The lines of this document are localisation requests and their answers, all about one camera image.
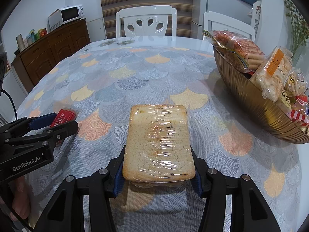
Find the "plastic wrap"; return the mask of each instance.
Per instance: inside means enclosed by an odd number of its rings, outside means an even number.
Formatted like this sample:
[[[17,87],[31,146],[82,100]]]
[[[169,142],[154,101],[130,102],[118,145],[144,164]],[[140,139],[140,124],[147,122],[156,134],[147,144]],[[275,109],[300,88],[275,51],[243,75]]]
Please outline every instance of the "plastic wrap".
[[[285,84],[285,91],[289,97],[302,95],[308,87],[308,80],[299,68],[292,68]]]
[[[203,33],[239,72],[249,73],[257,70],[266,58],[251,39],[238,33],[228,31]]]
[[[275,103],[288,117],[291,116],[291,103],[285,90],[282,90],[277,102]]]
[[[292,69],[292,52],[276,47],[250,78],[262,90],[263,98],[276,102]]]
[[[132,107],[122,174],[143,188],[180,186],[195,176],[184,106]]]

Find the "cracker package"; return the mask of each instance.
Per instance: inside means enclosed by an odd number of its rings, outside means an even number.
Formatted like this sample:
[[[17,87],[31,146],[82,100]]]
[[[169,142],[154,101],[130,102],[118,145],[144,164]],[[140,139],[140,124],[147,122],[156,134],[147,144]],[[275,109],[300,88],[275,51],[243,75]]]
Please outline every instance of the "cracker package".
[[[266,58],[260,48],[247,37],[229,31],[203,31],[211,44],[227,59],[239,72],[249,73],[257,70]]]
[[[264,99],[278,100],[292,69],[292,55],[284,47],[274,48],[250,78],[262,91]]]

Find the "cabinet drawer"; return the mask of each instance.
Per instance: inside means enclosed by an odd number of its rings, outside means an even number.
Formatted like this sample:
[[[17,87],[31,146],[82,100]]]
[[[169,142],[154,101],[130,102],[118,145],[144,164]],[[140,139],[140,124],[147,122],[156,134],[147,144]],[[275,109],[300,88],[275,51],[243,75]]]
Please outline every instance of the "cabinet drawer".
[[[47,35],[49,46],[52,47],[56,43],[60,42],[61,40],[64,40],[65,38],[67,38],[68,36],[70,36],[69,27],[65,27],[65,28],[55,32],[54,34],[52,34],[49,37]]]
[[[41,55],[44,51],[49,49],[49,44],[47,39],[39,40],[38,43],[33,43],[33,46],[27,48],[25,53],[21,54],[21,59],[25,67],[29,65],[33,60],[35,60],[39,55]]]
[[[70,28],[71,35],[78,33],[78,32],[83,32],[85,29],[87,30],[86,21],[82,20],[77,23],[74,23],[70,25],[69,28]]]
[[[47,49],[34,61],[32,61],[26,70],[33,84],[36,85],[52,68],[56,66],[55,59],[50,49]]]

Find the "dining table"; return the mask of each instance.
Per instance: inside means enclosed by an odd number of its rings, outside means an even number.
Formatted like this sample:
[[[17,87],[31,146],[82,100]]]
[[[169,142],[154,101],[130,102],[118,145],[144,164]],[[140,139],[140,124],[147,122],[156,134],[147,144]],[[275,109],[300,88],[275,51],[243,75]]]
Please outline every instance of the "dining table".
[[[79,125],[76,135],[54,149],[52,163],[26,175],[31,225],[66,176],[89,176],[119,156],[136,104],[185,106],[197,157],[224,175],[250,175],[281,231],[297,230],[302,176],[297,145],[251,120],[225,86],[208,41],[171,36],[92,42],[62,60],[26,97],[19,118],[70,108]],[[230,231],[231,200],[227,195],[225,232]],[[189,181],[151,188],[126,181],[110,205],[119,232],[197,231],[205,199]],[[90,231],[86,196],[84,221]]]

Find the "wooden cabinet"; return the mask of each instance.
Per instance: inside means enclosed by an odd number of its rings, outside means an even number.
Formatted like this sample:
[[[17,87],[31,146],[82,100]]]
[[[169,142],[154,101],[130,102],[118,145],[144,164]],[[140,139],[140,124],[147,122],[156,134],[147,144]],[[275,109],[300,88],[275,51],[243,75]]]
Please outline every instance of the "wooden cabinet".
[[[85,32],[73,34],[72,41],[76,51],[79,51],[81,48],[90,43],[89,35],[85,34]]]
[[[26,67],[26,71],[32,82],[37,84],[56,64],[51,50],[47,49]]]
[[[14,66],[27,92],[61,60],[90,43],[86,19],[64,24],[19,53]]]
[[[72,56],[76,52],[71,36],[55,44],[50,49],[52,50],[56,63],[59,63],[68,56]]]

